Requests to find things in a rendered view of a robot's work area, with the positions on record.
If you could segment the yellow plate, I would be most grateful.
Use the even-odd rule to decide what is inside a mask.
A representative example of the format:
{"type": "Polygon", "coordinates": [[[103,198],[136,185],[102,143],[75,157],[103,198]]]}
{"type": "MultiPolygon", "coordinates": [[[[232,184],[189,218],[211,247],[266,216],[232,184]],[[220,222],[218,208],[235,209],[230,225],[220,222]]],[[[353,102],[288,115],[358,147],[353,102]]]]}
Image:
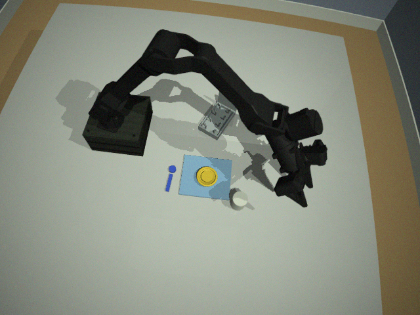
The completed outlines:
{"type": "Polygon", "coordinates": [[[212,186],[216,183],[218,179],[217,172],[211,168],[211,167],[202,167],[198,172],[196,176],[198,182],[202,186],[212,186]]]}

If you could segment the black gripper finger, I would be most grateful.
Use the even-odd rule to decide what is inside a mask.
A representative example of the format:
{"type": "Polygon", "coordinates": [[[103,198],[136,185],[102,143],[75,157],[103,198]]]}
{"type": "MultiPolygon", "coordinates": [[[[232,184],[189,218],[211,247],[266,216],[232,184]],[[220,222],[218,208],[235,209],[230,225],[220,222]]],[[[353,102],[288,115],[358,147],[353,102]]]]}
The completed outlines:
{"type": "MultiPolygon", "coordinates": [[[[304,182],[303,189],[305,187],[305,184],[306,184],[306,182],[304,182]]],[[[296,192],[294,194],[288,194],[288,195],[285,195],[285,196],[291,198],[294,202],[298,203],[302,207],[307,207],[308,205],[307,205],[307,202],[306,202],[305,193],[304,193],[303,189],[300,192],[296,192]]]]}
{"type": "Polygon", "coordinates": [[[306,185],[308,188],[313,188],[313,183],[312,183],[312,177],[311,177],[311,172],[310,172],[310,165],[305,165],[306,167],[301,169],[300,171],[300,175],[302,175],[304,182],[306,182],[306,185]]]}

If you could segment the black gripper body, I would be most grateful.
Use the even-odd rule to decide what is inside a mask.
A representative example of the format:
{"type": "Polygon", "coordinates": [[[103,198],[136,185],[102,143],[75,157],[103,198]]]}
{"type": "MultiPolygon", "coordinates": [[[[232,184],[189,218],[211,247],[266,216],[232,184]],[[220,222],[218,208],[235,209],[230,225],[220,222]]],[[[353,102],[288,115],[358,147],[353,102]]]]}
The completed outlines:
{"type": "Polygon", "coordinates": [[[300,169],[295,155],[299,141],[293,141],[279,150],[273,150],[273,159],[278,160],[281,168],[280,173],[287,173],[287,176],[280,177],[274,187],[277,196],[284,196],[300,192],[304,186],[304,179],[300,175],[300,169]]]}

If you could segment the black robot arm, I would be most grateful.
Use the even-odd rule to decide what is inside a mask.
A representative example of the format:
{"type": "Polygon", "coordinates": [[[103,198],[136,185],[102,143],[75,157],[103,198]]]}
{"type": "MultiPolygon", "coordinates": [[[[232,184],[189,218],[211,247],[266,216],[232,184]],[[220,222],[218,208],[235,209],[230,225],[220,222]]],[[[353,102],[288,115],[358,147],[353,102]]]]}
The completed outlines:
{"type": "MultiPolygon", "coordinates": [[[[211,82],[236,107],[244,125],[256,135],[265,135],[273,150],[323,133],[323,122],[317,110],[304,108],[290,114],[288,106],[251,90],[217,54],[214,46],[164,29],[156,32],[144,54],[116,82],[111,81],[103,88],[88,114],[98,120],[97,128],[116,133],[125,119],[120,111],[132,90],[149,76],[187,72],[202,74],[211,82]],[[175,58],[180,49],[194,56],[175,58]],[[275,112],[278,118],[273,121],[275,112]]],[[[300,142],[295,155],[299,169],[305,165],[324,166],[327,147],[321,140],[315,140],[312,146],[303,146],[300,142]]]]}

